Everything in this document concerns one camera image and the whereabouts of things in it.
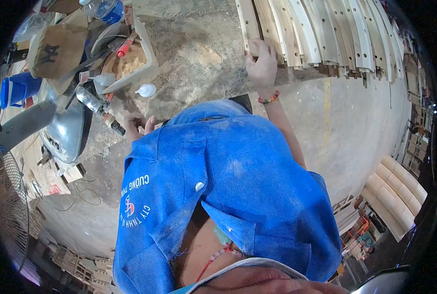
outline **concrete floor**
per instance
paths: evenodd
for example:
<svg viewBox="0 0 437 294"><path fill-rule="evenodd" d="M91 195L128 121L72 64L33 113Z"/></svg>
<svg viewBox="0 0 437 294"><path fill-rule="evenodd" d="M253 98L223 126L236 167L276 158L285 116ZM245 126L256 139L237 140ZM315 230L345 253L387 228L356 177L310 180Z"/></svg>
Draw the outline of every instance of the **concrete floor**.
<svg viewBox="0 0 437 294"><path fill-rule="evenodd" d="M324 78L278 89L307 167L326 180L332 204L349 194L359 195L382 156L398 149L411 113L404 80L393 85L370 80L365 89L361 79ZM266 116L256 93L251 93L250 99L254 114ZM70 189L74 191L76 185L86 201L97 204L95 191L101 199L99 205L79 199L61 212L49 204L66 209L77 197L75 192L45 197L40 204L47 217L45 228L58 243L88 257L109 255L116 244L123 159L129 152L126 141L111 146L99 177L101 156L83 162L85 179L98 179L75 181Z"/></svg>

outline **red string necklace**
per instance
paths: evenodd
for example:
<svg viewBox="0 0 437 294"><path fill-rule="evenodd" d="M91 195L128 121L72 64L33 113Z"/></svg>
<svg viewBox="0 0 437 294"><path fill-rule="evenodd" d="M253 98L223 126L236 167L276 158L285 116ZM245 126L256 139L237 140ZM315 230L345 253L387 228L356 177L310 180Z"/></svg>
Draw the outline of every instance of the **red string necklace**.
<svg viewBox="0 0 437 294"><path fill-rule="evenodd" d="M197 277L197 279L195 280L195 282L197 283L202 275L204 274L205 270L209 267L209 265L219 256L221 256L223 253L225 252L231 252L232 254L236 254L239 257L245 257L241 252L238 252L237 250L232 250L230 248L230 244L227 243L227 247L222 248L221 250L217 251L216 253L214 253L214 255L212 255L209 259L209 261L207 262L207 264L204 266L204 268L202 269L202 272L199 274L199 276Z"/></svg>

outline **red marker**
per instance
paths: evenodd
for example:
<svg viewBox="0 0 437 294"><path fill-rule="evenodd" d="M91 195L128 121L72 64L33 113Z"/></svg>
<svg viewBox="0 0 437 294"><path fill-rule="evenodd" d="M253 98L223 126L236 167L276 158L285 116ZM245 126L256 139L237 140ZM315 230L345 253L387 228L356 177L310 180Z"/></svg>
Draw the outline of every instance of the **red marker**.
<svg viewBox="0 0 437 294"><path fill-rule="evenodd" d="M129 50L130 45L132 45L133 40L137 38L137 33L132 32L127 39L125 39L124 43L121 45L121 47L117 50L117 56L124 57L127 54L127 50Z"/></svg>

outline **shirt button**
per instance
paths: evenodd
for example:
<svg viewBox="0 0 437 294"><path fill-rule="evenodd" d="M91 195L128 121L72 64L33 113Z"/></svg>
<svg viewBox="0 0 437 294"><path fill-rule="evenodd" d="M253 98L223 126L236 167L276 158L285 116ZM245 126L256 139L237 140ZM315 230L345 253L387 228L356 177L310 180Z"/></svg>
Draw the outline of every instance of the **shirt button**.
<svg viewBox="0 0 437 294"><path fill-rule="evenodd" d="M195 191L199 191L200 189L202 189L204 187L204 183L203 182L197 182L197 184L195 185Z"/></svg>

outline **blue work shirt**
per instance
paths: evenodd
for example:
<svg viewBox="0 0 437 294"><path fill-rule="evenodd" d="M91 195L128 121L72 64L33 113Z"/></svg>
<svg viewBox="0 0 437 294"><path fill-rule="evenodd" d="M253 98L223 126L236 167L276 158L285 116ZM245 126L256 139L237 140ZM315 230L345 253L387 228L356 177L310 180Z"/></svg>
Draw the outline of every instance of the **blue work shirt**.
<svg viewBox="0 0 437 294"><path fill-rule="evenodd" d="M122 291L174 290L170 261L198 202L247 256L274 259L321 282L341 261L323 178L293 160L269 120L230 100L210 101L132 143L113 268Z"/></svg>

